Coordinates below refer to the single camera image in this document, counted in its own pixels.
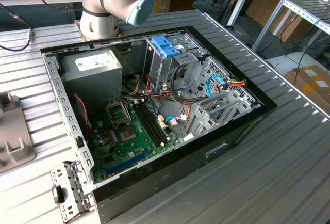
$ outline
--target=slotted aluminum surface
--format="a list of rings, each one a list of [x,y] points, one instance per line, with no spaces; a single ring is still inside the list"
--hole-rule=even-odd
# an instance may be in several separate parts
[[[124,34],[193,25],[278,105],[246,141],[112,223],[326,223],[330,204],[330,124],[208,15],[164,13]],[[0,44],[20,46],[25,31],[0,33]],[[49,171],[74,159],[39,48],[82,41],[74,25],[36,29],[25,51],[0,50],[0,91],[22,99],[36,158],[0,175],[4,223],[61,223]],[[96,212],[73,223],[99,223]]]
[[[323,0],[284,0],[283,5],[330,35],[330,3]]]

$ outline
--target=blue drive bay latch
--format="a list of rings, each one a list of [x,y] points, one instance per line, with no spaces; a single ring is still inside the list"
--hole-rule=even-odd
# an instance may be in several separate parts
[[[164,57],[171,57],[181,54],[181,51],[177,50],[165,36],[153,37],[151,41]]]

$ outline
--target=ram slot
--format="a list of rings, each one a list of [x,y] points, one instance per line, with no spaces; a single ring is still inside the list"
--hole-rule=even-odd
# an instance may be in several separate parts
[[[160,129],[154,117],[150,114],[148,108],[144,104],[139,104],[133,106],[133,109],[140,119],[143,127],[153,140],[154,145],[159,147],[162,142],[166,143],[167,139],[163,131]]]

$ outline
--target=blue pcie slot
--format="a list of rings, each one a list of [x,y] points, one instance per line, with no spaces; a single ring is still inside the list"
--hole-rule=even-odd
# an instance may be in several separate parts
[[[143,157],[147,154],[147,152],[148,152],[148,150],[145,150],[143,153],[135,156],[134,158],[131,158],[128,161],[125,161],[125,162],[123,162],[123,163],[121,163],[119,165],[116,165],[116,166],[114,166],[114,167],[112,167],[110,169],[107,169],[106,170],[107,174],[108,175],[109,174],[112,174],[112,173],[117,172],[117,171],[119,171],[119,170],[121,170],[121,169],[123,169],[123,168],[125,168],[125,167],[127,167],[129,165],[131,165],[131,164],[134,164],[134,163],[142,160]]]

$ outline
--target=green motherboard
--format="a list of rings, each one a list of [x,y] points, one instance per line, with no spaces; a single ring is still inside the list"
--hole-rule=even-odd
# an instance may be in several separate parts
[[[152,100],[147,100],[144,105],[153,117],[154,123],[159,125],[157,117],[160,112],[156,104]],[[95,183],[102,182],[179,143],[178,137],[170,127],[159,127],[166,142],[157,144],[135,110],[132,104],[128,105],[130,123],[123,123],[118,127],[113,125],[113,119],[117,121],[125,117],[125,113],[122,113],[118,106],[97,116],[99,120],[90,119],[93,130],[88,137],[88,146],[95,162],[92,169]]]

